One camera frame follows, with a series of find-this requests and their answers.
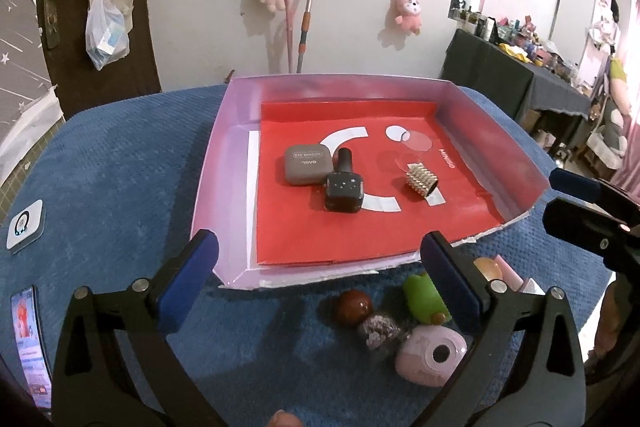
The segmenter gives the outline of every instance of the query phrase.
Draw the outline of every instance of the white cabinet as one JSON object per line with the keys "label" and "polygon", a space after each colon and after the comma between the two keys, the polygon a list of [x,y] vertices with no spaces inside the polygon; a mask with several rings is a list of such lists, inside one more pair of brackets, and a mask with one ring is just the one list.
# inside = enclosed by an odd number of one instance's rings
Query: white cabinet
{"label": "white cabinet", "polygon": [[549,40],[556,45],[565,64],[582,63],[595,9],[596,0],[558,1]]}

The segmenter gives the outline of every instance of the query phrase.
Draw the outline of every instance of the white plastic bag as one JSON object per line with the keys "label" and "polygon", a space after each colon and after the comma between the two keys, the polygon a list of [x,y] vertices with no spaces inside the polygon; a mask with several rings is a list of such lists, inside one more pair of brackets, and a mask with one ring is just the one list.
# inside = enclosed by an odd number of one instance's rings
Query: white plastic bag
{"label": "white plastic bag", "polygon": [[93,0],[86,19],[86,52],[95,69],[129,54],[124,16],[110,0]]}

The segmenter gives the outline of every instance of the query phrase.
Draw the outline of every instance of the door lock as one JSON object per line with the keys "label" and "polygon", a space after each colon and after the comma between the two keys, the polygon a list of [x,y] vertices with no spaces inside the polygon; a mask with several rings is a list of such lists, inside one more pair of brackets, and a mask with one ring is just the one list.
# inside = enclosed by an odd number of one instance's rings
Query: door lock
{"label": "door lock", "polygon": [[58,33],[58,11],[55,0],[44,0],[44,29],[47,49],[53,49],[60,44]]}

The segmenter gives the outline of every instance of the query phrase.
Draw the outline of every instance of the sparkly ball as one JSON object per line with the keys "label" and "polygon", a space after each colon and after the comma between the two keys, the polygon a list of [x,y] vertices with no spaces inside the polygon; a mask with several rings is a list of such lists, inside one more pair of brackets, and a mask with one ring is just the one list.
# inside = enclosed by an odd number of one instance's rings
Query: sparkly ball
{"label": "sparkly ball", "polygon": [[378,349],[388,341],[394,340],[402,332],[400,326],[389,315],[375,313],[367,317],[358,326],[358,333],[369,349]]}

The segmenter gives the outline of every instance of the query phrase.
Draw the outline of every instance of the blue table cover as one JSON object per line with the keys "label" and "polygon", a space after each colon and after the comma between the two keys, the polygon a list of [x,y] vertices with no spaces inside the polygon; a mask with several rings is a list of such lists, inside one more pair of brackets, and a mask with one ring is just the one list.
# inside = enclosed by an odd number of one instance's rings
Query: blue table cover
{"label": "blue table cover", "polygon": [[[465,92],[548,175],[554,163],[492,102]],[[41,238],[16,255],[0,255],[0,353],[23,385],[13,338],[10,296],[38,287],[42,328],[53,368],[69,299],[78,286],[94,293],[151,277],[188,242],[200,169],[225,86],[134,98],[82,112],[54,137],[18,194],[16,212],[37,199],[46,207]],[[526,219],[462,251],[500,254],[544,289],[564,288],[581,328],[609,280],[602,261],[548,237],[542,229],[549,189]],[[7,219],[0,237],[8,232]],[[409,425],[438,392],[395,374],[372,357],[353,331],[335,329],[328,298],[349,288],[399,314],[399,288],[420,266],[376,276],[254,292],[217,287],[212,276],[182,330],[168,337],[199,389],[232,427],[264,427],[278,409],[311,427]],[[516,340],[484,402],[495,400],[514,360]],[[124,355],[132,359],[130,346]],[[142,372],[130,365],[147,404],[157,406]]]}

